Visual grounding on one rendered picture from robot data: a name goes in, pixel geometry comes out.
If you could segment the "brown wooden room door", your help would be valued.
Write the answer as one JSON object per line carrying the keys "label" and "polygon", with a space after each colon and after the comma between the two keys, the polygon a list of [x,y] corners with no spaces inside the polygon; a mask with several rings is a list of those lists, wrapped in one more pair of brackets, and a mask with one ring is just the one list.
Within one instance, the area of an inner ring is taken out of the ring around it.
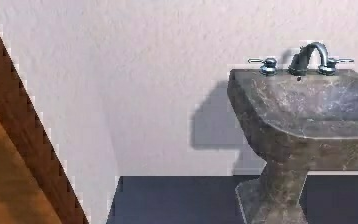
{"label": "brown wooden room door", "polygon": [[89,224],[1,35],[0,224]]}

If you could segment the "grey stone pedestal sink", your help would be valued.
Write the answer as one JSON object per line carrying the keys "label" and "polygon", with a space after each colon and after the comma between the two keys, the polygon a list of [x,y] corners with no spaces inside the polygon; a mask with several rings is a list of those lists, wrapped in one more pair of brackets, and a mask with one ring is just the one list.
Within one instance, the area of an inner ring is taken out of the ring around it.
{"label": "grey stone pedestal sink", "polygon": [[227,94],[249,146],[265,160],[236,195],[245,224],[308,224],[299,204],[311,171],[358,171],[358,73],[265,76],[233,69]]}

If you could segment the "chrome curved tap spout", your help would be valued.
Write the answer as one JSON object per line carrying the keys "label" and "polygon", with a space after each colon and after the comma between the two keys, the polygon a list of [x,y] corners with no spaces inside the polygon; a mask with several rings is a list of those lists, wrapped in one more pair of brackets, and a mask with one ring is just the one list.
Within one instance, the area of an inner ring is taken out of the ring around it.
{"label": "chrome curved tap spout", "polygon": [[317,50],[320,55],[318,72],[321,74],[332,72],[332,69],[328,66],[328,51],[326,46],[320,42],[312,42],[301,47],[300,52],[293,56],[292,62],[288,67],[289,73],[294,76],[305,76],[314,50]]}

